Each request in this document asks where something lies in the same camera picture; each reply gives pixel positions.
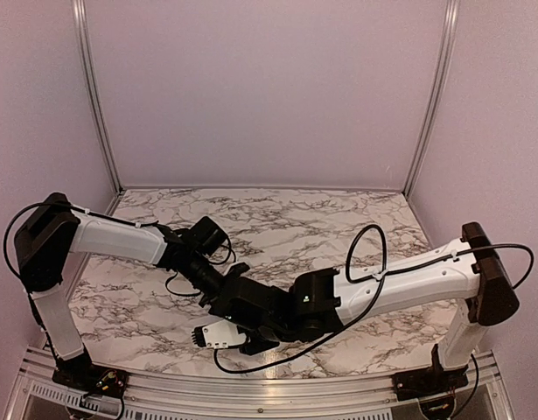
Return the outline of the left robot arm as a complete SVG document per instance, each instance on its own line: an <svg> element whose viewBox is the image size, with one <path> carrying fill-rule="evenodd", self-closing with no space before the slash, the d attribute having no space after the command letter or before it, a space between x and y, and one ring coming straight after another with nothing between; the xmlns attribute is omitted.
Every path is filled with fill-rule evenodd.
<svg viewBox="0 0 538 420"><path fill-rule="evenodd" d="M221 274L210 261L218 249L230 245L212 219L203 217L179 229L157 222L139 224L79 208L59 192L27 210L30 216L14 235L17 276L58 360L66 362L66 377L78 388L92 389L100 376L60 286L66 259L74 253L134 260L187 279L199 292L200 305L217 318L194 329L197 347L237 347L244 354L257 354L280 344L274 290L244 277L244 264Z"/></svg>

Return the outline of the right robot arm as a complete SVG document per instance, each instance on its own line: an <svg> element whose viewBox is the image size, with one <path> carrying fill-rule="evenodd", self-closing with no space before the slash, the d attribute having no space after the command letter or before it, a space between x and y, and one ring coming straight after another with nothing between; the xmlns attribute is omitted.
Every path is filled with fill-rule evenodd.
<svg viewBox="0 0 538 420"><path fill-rule="evenodd" d="M519 309L517 285L511 283L498 254L501 249L529 248L517 243L492 244L477 222L463 226L462 236L428 253L388 262L383 248L381 265L352 275L351 265L332 274L332 296L340 327L296 357L324 345L362 319L416 305L456 299L459 314L437 346L438 360L423 370L422 384L439 392L464 368L486 329L511 318Z"/></svg>

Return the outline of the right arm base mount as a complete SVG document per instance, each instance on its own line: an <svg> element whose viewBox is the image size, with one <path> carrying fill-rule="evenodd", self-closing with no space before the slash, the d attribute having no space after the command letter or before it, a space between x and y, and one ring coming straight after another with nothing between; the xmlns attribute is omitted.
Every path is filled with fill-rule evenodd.
<svg viewBox="0 0 538 420"><path fill-rule="evenodd" d="M443 371L434 367L402 371L394 374L392 381L398 401L446 393L469 383L466 367L454 371Z"/></svg>

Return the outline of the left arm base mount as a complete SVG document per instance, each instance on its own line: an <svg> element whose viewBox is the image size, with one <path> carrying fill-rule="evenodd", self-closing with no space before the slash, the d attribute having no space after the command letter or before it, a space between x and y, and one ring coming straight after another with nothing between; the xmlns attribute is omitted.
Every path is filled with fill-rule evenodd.
<svg viewBox="0 0 538 420"><path fill-rule="evenodd" d="M55 383L78 389L85 394L121 398L129 374L127 371L96 365L90 360L60 361L52 374Z"/></svg>

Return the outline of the front aluminium rail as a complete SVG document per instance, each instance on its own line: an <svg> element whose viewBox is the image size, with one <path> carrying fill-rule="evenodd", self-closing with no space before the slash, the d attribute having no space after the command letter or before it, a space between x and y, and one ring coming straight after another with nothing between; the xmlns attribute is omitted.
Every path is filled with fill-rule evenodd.
<svg viewBox="0 0 538 420"><path fill-rule="evenodd" d="M477 356L467 386L408 399L392 374L318 379L246 379L131 369L122 400L84 395L52 381L49 352L28 348L6 419L514 419L492 353Z"/></svg>

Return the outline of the left aluminium frame post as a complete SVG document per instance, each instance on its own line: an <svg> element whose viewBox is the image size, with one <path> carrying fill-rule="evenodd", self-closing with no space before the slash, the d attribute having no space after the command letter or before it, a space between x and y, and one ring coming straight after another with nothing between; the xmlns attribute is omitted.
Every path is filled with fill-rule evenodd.
<svg viewBox="0 0 538 420"><path fill-rule="evenodd" d="M86 2L83 0L73 0L71 4L73 7L73 21L77 35L77 42L80 50L81 67L98 143L100 145L101 154L103 156L109 181L115 193L119 195L123 192L123 187L116 167L113 148L109 139L107 124L101 105L87 23Z"/></svg>

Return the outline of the aluminium frame post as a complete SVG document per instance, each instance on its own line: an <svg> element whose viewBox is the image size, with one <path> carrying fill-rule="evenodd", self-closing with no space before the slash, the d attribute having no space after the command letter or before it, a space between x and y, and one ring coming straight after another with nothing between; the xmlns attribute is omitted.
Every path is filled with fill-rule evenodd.
<svg viewBox="0 0 538 420"><path fill-rule="evenodd" d="M440 38L430 96L417 138L415 152L402 189L402 194L407 201L410 201L414 190L416 189L416 183L423 167L426 151L430 145L437 112L448 79L457 33L459 7L460 2L458 0L448 0L445 2L443 30Z"/></svg>
<svg viewBox="0 0 538 420"><path fill-rule="evenodd" d="M123 192L123 187L116 167L113 148L109 139L107 124L101 105L87 23L86 2L83 0L73 0L71 4L73 7L73 21L77 35L77 42L80 50L81 67L98 143L100 145L101 154L103 156L109 181L115 193L119 195Z"/></svg>

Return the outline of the right aluminium frame post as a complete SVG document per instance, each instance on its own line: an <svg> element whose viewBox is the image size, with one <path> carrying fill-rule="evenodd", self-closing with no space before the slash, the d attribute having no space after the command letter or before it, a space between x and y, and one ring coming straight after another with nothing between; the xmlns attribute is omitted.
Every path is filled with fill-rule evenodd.
<svg viewBox="0 0 538 420"><path fill-rule="evenodd" d="M440 38L430 96L417 138L415 152L402 189L402 194L407 201L410 201L414 190L416 189L416 183L423 167L426 151L430 145L437 112L448 79L457 33L459 7L460 2L458 0L448 0L445 2L443 30Z"/></svg>

